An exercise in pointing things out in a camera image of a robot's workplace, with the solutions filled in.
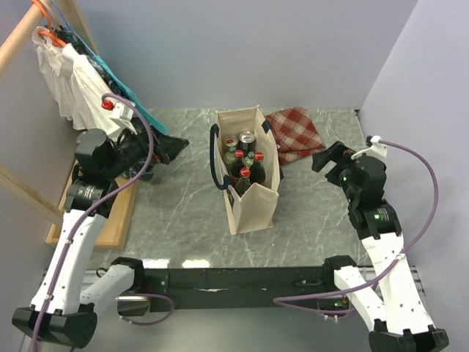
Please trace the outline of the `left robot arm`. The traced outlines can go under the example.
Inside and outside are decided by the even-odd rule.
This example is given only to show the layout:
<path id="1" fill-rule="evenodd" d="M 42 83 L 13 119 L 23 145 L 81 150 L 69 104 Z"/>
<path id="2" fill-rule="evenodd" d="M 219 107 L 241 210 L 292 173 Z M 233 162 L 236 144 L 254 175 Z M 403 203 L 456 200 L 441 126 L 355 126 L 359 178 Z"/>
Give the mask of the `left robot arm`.
<path id="1" fill-rule="evenodd" d="M 39 290 L 28 307 L 17 308 L 12 324 L 39 342 L 84 348 L 96 330 L 98 316 L 121 294 L 146 295 L 144 264 L 119 257 L 94 284 L 82 282 L 98 235 L 111 215 L 116 178 L 141 166 L 171 163 L 189 141 L 151 130 L 125 129 L 113 142 L 104 131 L 91 129 L 77 138 L 72 183 L 67 190 L 59 242 Z"/>

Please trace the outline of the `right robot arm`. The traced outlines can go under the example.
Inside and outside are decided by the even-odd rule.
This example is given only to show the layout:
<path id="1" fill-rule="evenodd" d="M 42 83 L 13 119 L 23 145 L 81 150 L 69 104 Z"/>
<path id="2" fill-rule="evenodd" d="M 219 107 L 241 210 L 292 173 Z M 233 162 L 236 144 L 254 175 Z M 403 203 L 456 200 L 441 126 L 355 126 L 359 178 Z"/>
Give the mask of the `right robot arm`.
<path id="1" fill-rule="evenodd" d="M 356 152 L 342 142 L 313 156 L 312 170 L 330 161 L 326 180 L 342 189 L 348 216 L 370 260 L 380 292 L 366 283 L 347 256 L 325 260 L 322 286 L 341 291 L 369 329 L 372 351 L 442 351 L 449 345 L 444 329 L 434 325 L 414 282 L 405 251 L 402 227 L 394 208 L 384 198 L 387 147 L 373 137 Z"/>

